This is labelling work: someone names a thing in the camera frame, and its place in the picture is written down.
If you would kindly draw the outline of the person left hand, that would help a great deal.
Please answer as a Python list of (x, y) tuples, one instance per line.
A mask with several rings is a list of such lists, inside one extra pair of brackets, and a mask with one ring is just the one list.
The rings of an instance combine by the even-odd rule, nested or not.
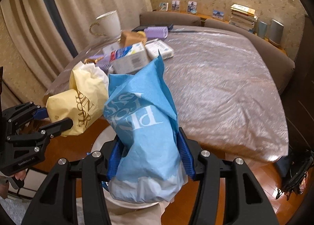
[(22, 171), (16, 173), (16, 174), (15, 174), (14, 176), (12, 176), (12, 177), (14, 177), (16, 180), (24, 180), (25, 177), (26, 177), (26, 171), (25, 171), (25, 170), (22, 170)]

